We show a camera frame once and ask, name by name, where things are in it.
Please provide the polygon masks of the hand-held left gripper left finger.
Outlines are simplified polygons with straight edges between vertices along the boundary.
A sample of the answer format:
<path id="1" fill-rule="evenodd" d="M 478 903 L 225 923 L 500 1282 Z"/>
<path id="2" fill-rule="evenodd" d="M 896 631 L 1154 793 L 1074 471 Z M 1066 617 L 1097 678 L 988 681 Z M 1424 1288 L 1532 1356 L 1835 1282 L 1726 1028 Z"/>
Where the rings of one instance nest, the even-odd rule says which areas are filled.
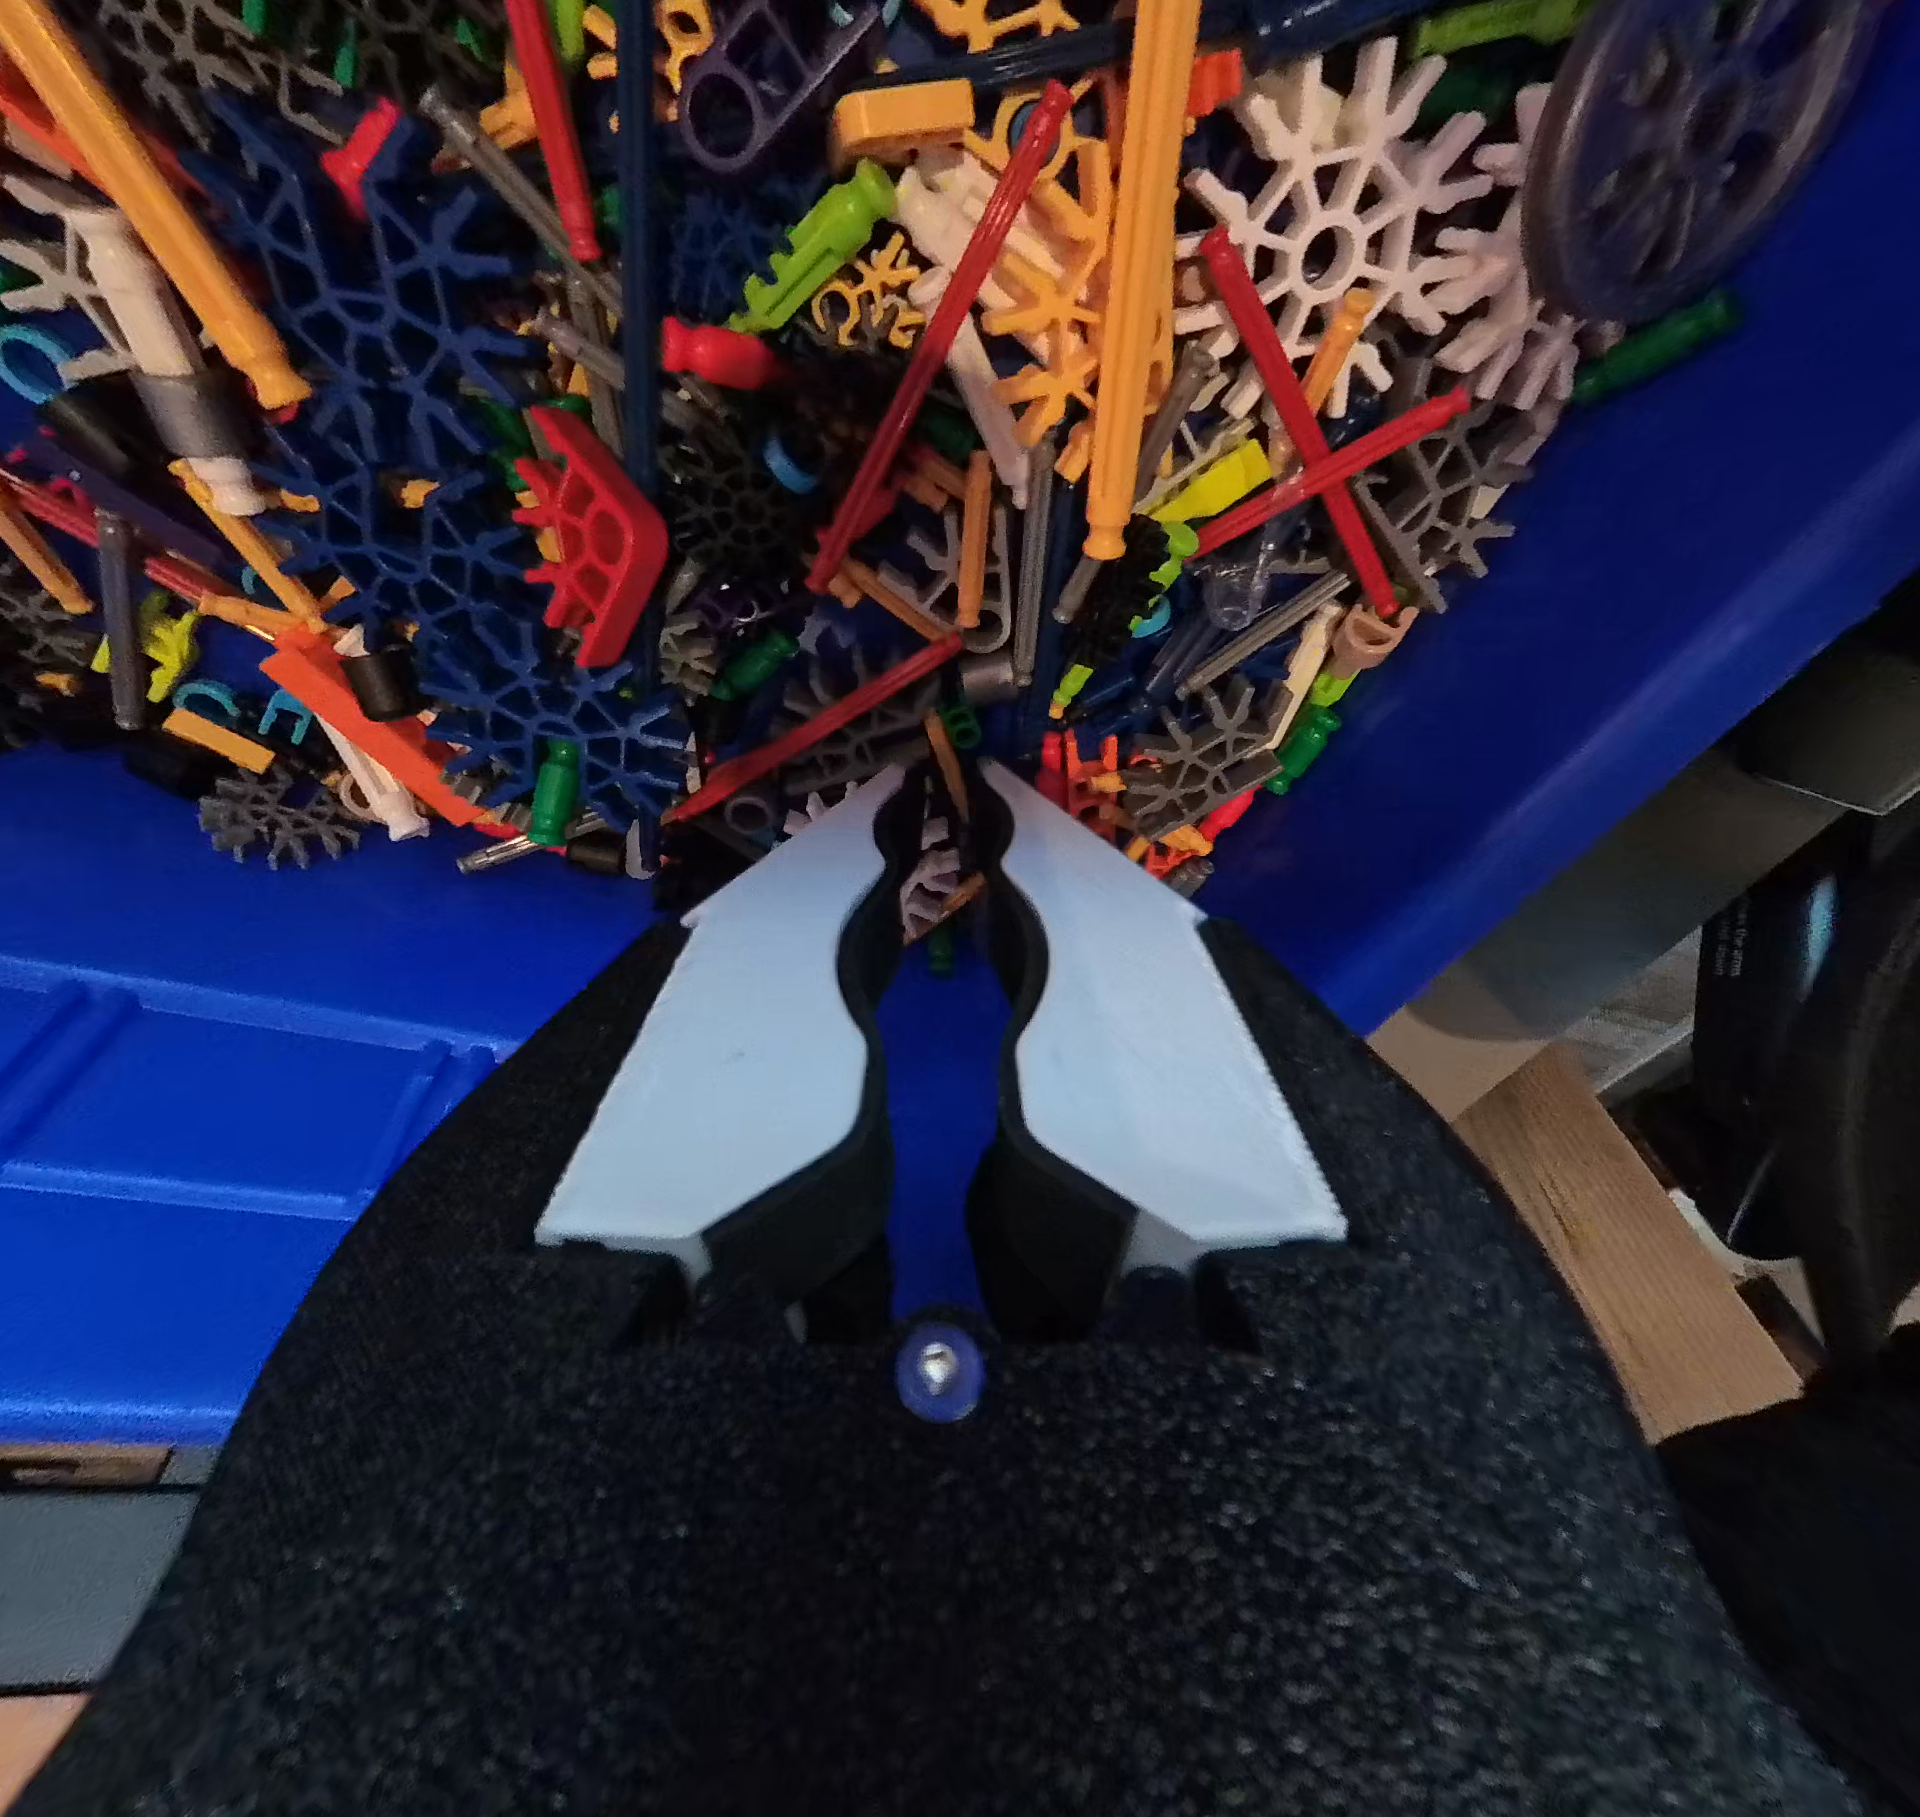
<path id="1" fill-rule="evenodd" d="M 890 766 L 683 919 L 543 1209 L 543 1246 L 821 1292 L 885 1239 L 896 1158 L 879 1011 L 906 872 L 908 773 Z"/>

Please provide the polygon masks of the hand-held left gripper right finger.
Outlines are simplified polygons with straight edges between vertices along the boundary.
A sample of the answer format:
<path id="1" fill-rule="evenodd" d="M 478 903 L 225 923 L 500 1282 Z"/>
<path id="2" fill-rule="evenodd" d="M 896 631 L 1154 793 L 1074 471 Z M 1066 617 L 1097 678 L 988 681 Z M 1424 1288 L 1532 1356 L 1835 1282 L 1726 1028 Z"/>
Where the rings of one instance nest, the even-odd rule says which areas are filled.
<path id="1" fill-rule="evenodd" d="M 1035 1270 L 1193 1270 L 1224 1253 L 1343 1243 L 1348 1220 L 1206 916 L 1002 762 L 1013 1028 L 1000 1131 L 1011 1232 Z"/>

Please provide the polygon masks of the blue bin with square tag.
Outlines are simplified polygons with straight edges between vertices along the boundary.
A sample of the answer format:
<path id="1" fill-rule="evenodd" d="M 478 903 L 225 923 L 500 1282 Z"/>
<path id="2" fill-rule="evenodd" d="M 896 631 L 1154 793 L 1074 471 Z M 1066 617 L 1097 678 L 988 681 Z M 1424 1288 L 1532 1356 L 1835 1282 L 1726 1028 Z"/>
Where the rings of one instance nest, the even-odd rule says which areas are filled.
<path id="1" fill-rule="evenodd" d="M 1259 796 L 1244 869 L 1220 844 L 1195 890 L 1362 1033 L 1916 562 L 1916 0 L 1726 281 L 1741 326 L 1566 419 L 1486 576 L 1380 660 L 1354 761 Z M 942 823 L 931 762 L 890 766 L 927 778 L 902 940 L 945 972 L 988 916 L 985 832 Z M 703 903 L 358 828 L 236 861 L 123 744 L 4 743 L 6 1441 L 223 1441 L 403 1158 Z"/>

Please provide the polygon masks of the pile of colourful construction pieces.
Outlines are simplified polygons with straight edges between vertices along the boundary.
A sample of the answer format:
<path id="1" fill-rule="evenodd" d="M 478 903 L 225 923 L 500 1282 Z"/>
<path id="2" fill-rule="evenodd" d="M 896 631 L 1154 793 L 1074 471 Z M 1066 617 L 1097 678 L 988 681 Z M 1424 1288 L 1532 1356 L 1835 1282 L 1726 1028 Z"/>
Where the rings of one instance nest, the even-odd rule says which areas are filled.
<path id="1" fill-rule="evenodd" d="M 987 744 L 1235 875 L 1741 326 L 1530 287 L 1599 1 L 4 0 L 4 743 L 667 913 Z"/>

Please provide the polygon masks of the grey table leg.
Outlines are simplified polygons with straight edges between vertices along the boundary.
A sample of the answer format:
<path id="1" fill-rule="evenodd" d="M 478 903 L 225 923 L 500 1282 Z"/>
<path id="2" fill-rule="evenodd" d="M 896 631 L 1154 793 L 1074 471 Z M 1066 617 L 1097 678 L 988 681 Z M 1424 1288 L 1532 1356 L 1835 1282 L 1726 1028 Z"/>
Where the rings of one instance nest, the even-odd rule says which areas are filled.
<path id="1" fill-rule="evenodd" d="M 1862 813 L 1748 774 L 1713 749 L 1632 809 L 1404 1006 L 1465 1038 L 1552 1038 L 1739 895 Z"/>

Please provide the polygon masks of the light wooden beam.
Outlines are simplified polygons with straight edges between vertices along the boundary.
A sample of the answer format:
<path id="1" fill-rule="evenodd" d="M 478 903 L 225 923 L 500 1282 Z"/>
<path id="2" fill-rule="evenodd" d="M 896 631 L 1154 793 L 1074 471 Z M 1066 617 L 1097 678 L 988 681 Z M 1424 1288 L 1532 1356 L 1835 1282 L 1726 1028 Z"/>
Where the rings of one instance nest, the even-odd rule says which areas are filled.
<path id="1" fill-rule="evenodd" d="M 1571 1288 L 1644 1438 L 1794 1400 L 1804 1380 L 1564 1043 L 1370 1035 L 1500 1184 Z"/>

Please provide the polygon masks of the black office chair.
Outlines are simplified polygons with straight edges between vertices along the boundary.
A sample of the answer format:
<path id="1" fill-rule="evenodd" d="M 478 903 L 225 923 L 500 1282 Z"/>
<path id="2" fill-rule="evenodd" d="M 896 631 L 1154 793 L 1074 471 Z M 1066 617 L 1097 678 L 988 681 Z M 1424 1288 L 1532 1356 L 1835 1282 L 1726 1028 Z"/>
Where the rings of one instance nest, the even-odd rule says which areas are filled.
<path id="1" fill-rule="evenodd" d="M 1701 931 L 1693 1017 L 1716 1236 L 1799 1261 L 1830 1358 L 1888 1340 L 1918 1276 L 1918 801 L 1849 813 Z"/>

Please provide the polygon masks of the dark grey wheel hub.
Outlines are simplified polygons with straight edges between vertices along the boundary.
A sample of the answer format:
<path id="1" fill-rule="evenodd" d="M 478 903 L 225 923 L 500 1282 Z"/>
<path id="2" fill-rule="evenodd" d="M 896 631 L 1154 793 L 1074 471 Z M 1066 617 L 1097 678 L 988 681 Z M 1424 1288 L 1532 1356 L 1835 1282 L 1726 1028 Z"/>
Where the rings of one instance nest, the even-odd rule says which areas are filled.
<path id="1" fill-rule="evenodd" d="M 1641 325 L 1758 242 L 1842 119 L 1881 0 L 1601 0 L 1535 127 L 1521 240 L 1535 294 Z"/>

